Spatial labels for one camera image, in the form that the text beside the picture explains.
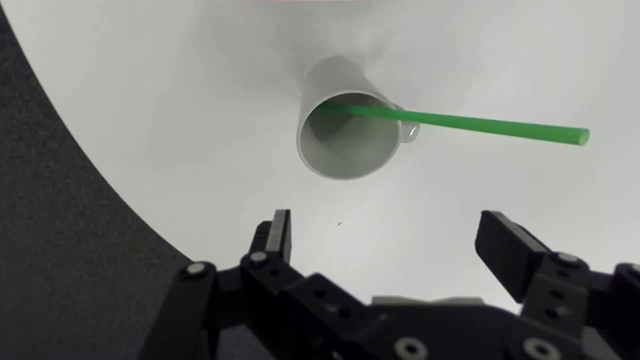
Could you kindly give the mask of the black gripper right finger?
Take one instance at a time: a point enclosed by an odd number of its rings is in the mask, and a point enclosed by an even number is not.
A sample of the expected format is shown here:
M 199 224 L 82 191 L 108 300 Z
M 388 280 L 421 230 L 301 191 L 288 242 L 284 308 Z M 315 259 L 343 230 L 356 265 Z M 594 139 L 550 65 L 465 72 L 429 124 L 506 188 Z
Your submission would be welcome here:
M 534 272 L 550 255 L 542 240 L 498 210 L 480 214 L 474 250 L 515 302 L 526 299 Z

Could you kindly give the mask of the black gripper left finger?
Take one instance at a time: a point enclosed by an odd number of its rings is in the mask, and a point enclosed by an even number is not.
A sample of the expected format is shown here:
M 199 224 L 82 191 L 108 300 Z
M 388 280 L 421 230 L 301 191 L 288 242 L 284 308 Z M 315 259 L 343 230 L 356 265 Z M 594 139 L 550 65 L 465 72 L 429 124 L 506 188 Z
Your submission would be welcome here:
M 284 265 L 290 263 L 291 255 L 291 224 L 288 210 L 276 210 L 269 221 L 257 224 L 248 263 L 250 265 L 263 265 L 267 259 L 278 259 Z

